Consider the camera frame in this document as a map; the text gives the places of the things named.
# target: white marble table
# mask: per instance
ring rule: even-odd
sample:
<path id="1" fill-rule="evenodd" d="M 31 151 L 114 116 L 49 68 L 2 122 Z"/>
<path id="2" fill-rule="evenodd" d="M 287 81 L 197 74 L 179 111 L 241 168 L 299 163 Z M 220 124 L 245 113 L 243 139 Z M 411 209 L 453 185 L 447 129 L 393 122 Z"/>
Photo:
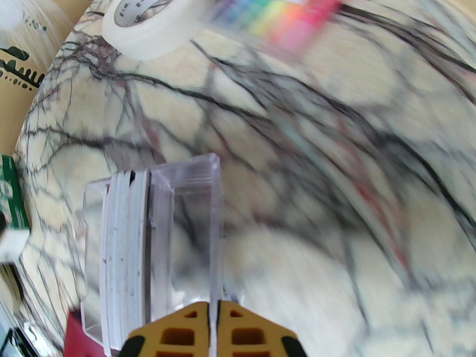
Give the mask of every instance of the white marble table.
<path id="1" fill-rule="evenodd" d="M 306 64 L 202 31 L 134 62 L 95 0 L 17 144 L 22 319 L 61 349 L 86 182 L 215 152 L 226 289 L 309 357 L 476 355 L 476 30 L 438 0 L 347 0 Z"/>

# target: rainbow sticky notes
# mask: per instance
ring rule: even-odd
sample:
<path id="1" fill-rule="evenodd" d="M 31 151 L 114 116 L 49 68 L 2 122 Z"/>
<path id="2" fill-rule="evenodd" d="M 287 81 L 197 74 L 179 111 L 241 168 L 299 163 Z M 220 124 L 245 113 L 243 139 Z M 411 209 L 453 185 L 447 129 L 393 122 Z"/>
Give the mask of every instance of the rainbow sticky notes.
<path id="1" fill-rule="evenodd" d="M 224 0 L 214 24 L 274 55 L 297 55 L 341 1 Z"/>

